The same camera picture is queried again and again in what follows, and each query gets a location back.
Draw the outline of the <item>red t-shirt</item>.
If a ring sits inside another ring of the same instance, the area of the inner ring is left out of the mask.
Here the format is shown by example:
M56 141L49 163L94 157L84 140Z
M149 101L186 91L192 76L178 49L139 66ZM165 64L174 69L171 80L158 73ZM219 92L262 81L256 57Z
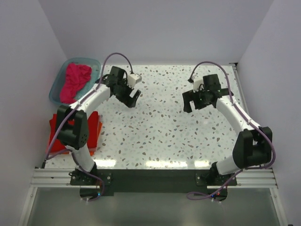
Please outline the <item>red t-shirt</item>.
M84 148L90 155L96 151L102 128L101 116L97 111L91 114L81 111L71 112L63 107L53 115L50 123L50 137L47 153L67 154L66 148Z

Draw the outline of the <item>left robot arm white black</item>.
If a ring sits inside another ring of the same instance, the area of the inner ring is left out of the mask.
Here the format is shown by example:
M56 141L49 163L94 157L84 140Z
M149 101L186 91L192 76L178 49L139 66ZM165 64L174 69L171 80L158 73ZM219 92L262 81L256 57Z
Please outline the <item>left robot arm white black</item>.
M125 70L113 66L110 73L99 78L79 101L57 109L56 138L70 150L80 171L91 173L96 168L87 146L90 115L112 96L128 108L134 108L141 92L137 90L133 96L130 94L141 81L140 75L133 72L127 74Z

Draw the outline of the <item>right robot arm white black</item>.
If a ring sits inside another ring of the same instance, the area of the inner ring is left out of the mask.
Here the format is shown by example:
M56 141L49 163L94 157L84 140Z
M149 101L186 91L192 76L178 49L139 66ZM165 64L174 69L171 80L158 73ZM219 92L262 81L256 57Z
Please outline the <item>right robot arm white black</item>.
M213 106L230 123L237 139L229 157L212 164L210 174L228 175L249 167L264 167L272 161L272 131L262 127L236 101L229 88L222 88L218 75L211 74L203 78L188 80L193 89L182 94L186 113L192 112L191 103L196 110Z

